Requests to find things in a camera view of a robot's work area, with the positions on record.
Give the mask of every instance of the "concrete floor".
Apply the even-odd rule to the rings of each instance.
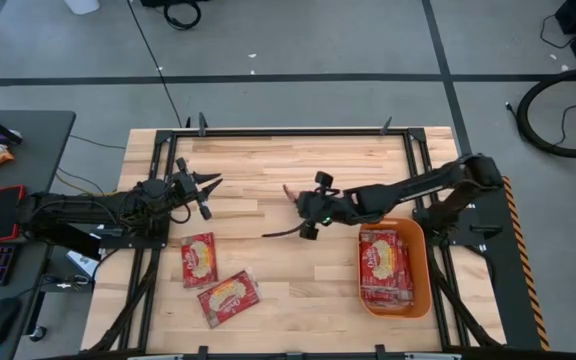
[[[61,1],[5,1],[0,78],[126,77],[125,85],[0,86],[0,109],[72,110],[74,134],[118,145],[125,144],[131,128],[176,126],[162,86],[128,78],[157,73],[125,1],[100,3],[99,11],[75,16]],[[214,0],[201,3],[202,22],[185,33],[169,28],[157,12],[138,2],[134,6],[166,76],[445,75],[447,70],[548,74],[562,66],[576,68],[569,49],[551,48],[538,38],[541,20],[561,3],[430,0],[448,69],[438,64],[422,0]],[[559,43],[567,39],[554,22],[546,36]],[[539,153],[518,137],[504,102],[517,104],[530,86],[454,84],[473,151],[493,156],[513,181],[551,346],[576,352],[576,160]],[[454,127],[441,81],[177,83],[169,88],[182,119],[203,111],[211,126],[381,125],[393,116],[392,125]],[[561,112],[575,103],[576,83],[549,89],[531,108],[535,128],[557,140]],[[576,110],[569,116],[566,144],[574,147]],[[122,158],[121,151],[71,140],[61,167],[111,190]],[[59,183],[53,191],[72,193]],[[76,352],[89,299],[49,295],[40,322],[51,332],[39,343],[23,341],[16,358]]]

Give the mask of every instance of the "orange tray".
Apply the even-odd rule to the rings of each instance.
[[[400,309],[384,309],[369,306],[363,298],[361,303],[366,310],[376,316],[392,319],[415,319],[423,317],[430,310],[432,299],[430,297],[430,276],[428,275],[428,261],[426,259],[426,240],[424,232],[415,221],[407,218],[383,219],[379,224],[363,224],[361,230],[395,230],[401,240],[408,245],[408,255],[410,256],[410,272],[413,283],[414,304]],[[357,271],[361,272],[361,252],[357,262]],[[357,285],[361,287],[359,274]]]

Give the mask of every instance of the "phone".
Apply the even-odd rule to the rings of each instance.
[[[24,195],[23,185],[0,189],[0,242],[16,239],[19,235],[17,204]]]

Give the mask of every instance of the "gray desk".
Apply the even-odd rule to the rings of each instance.
[[[68,111],[0,111],[0,123],[21,132],[24,141],[12,149],[15,160],[0,165],[0,188],[24,185],[27,192],[48,191],[72,129],[75,114]],[[23,243],[7,286],[0,286],[0,299],[35,286],[44,271],[50,247],[41,242]],[[0,359],[15,355],[30,314],[32,292],[21,300],[23,307],[6,341]]]

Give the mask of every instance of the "wooden tabletop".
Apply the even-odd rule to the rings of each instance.
[[[425,130],[434,167],[456,159],[449,127]],[[129,190],[147,178],[155,132],[131,131],[119,190]],[[162,252],[159,265],[149,354],[196,353],[200,345],[209,346],[211,353],[371,352],[375,344],[384,344],[387,351],[441,349],[433,310],[417,320],[391,320],[377,318],[361,305],[358,227],[321,228],[317,241],[297,235],[261,238],[300,222],[282,184],[311,190],[318,170],[335,176],[334,185],[341,189],[408,178],[399,137],[183,138],[177,147],[177,156],[187,160],[191,171],[220,172],[224,181],[209,200],[213,219],[204,221],[191,205],[187,224],[171,224],[171,246]],[[164,155],[160,176],[165,160]],[[402,204],[390,216],[409,217],[412,209],[412,202]],[[182,208],[173,215],[182,219],[186,213]],[[183,287],[180,250],[174,245],[183,236],[209,231],[216,238],[219,278],[250,268],[263,296],[261,303],[212,330],[196,298],[201,290]],[[460,248],[452,253],[464,303],[493,338],[504,342],[485,261]],[[133,250],[120,250],[100,268],[82,348],[96,343],[124,306],[132,259]],[[447,301],[444,304],[457,344],[452,310]],[[132,345],[140,309],[136,314]]]

